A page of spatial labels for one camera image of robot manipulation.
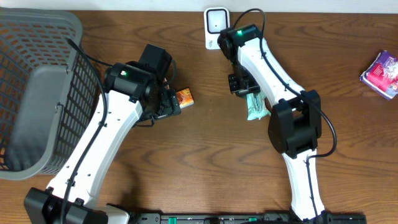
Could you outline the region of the orange tissue packet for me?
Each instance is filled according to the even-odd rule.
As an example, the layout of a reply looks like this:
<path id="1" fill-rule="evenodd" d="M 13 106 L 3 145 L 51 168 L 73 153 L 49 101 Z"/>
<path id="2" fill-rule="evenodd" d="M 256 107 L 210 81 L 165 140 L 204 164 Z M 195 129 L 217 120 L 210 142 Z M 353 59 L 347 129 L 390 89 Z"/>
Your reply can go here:
<path id="1" fill-rule="evenodd" d="M 181 109 L 194 105 L 194 99 L 189 88 L 176 92 L 176 96 Z"/>

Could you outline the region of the green wet wipes packet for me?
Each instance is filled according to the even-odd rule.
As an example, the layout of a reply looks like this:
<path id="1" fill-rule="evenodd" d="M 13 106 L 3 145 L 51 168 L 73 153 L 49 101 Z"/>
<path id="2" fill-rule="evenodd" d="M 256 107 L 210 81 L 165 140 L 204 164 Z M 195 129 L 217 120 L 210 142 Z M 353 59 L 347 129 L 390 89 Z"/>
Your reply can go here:
<path id="1" fill-rule="evenodd" d="M 248 121 L 261 119 L 271 114 L 271 112 L 266 108 L 265 99 L 266 95 L 262 91 L 246 95 Z"/>

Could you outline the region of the purple red snack bag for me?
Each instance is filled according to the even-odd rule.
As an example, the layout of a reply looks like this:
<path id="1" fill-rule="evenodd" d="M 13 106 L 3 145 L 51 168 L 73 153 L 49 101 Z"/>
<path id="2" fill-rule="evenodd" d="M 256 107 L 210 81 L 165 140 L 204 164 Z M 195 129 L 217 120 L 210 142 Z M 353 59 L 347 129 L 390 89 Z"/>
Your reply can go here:
<path id="1" fill-rule="evenodd" d="M 393 99 L 397 95 L 397 58 L 383 50 L 359 79 L 387 100 Z"/>

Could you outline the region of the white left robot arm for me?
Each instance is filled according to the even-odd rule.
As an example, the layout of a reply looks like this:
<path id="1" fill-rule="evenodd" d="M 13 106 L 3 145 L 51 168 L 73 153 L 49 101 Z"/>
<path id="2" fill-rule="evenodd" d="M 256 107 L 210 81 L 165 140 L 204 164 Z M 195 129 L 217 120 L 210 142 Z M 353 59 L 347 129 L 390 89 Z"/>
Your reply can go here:
<path id="1" fill-rule="evenodd" d="M 180 113 L 167 89 L 175 61 L 116 63 L 106 71 L 95 113 L 74 152 L 45 190 L 31 188 L 24 206 L 32 223 L 129 223 L 116 205 L 97 206 L 108 169 L 131 128 Z"/>

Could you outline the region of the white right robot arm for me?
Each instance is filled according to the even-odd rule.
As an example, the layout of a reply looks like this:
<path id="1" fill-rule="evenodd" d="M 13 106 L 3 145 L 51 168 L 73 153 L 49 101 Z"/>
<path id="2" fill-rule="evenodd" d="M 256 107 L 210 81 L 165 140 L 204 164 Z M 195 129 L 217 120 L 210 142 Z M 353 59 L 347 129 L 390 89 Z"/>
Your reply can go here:
<path id="1" fill-rule="evenodd" d="M 265 94 L 271 106 L 268 137 L 287 166 L 291 209 L 301 222 L 314 222 L 325 210 L 314 158 L 322 135 L 319 94 L 305 91 L 287 75 L 254 24 L 223 29 L 217 43 L 233 67 L 230 92 Z"/>

